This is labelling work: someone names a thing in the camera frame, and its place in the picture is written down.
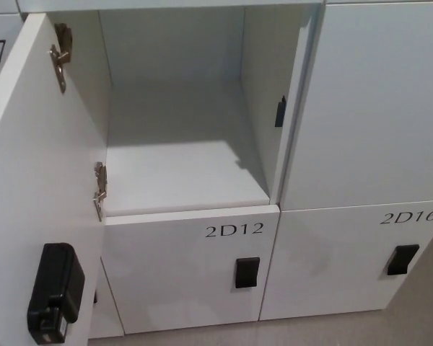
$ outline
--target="open locker door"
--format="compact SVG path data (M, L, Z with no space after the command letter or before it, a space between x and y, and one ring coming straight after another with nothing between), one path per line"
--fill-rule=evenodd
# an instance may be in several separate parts
M0 75L0 346L31 346L29 306L45 243L69 243L84 271L78 320L65 345L87 343L104 232L93 205L105 160L109 75L96 14L75 14L61 93L45 14L28 16ZM98 56L94 62L92 56Z

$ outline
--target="locker door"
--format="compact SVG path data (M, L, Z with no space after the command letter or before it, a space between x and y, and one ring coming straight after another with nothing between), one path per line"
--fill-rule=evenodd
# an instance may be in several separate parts
M81 95L89 88L92 97L102 96L109 80L97 64L81 68L84 35L74 43L71 67L64 67L65 94L48 54L58 40L44 14L29 15L0 74L0 346L35 345L27 307L43 245L54 242L75 248L85 275L79 318L65 345L87 343L104 231L92 202L93 169L105 145L93 100ZM98 40L95 30L86 35Z
M433 2L328 5L282 210L433 200Z

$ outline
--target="black handle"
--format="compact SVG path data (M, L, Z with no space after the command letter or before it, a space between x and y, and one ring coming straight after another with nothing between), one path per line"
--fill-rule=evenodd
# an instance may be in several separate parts
M260 257L236 259L236 288L257 287Z
M419 249L417 244L396 247L387 267L387 275L407 274L407 268Z

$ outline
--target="black lock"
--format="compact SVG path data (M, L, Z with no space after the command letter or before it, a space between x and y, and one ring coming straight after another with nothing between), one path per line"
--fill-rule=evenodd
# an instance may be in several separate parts
M66 341L67 325L79 318L84 284L74 248L45 244L27 310L27 328L38 345Z
M236 288L257 287L260 257L236 259Z
M396 247L387 267L387 275L407 274L408 266L419 249L420 246L417 244Z

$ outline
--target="electronic lock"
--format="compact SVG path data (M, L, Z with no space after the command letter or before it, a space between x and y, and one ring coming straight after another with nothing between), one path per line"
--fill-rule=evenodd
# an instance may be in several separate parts
M27 328L38 345L64 343L68 324L79 317L84 284L72 245L45 244L27 310Z

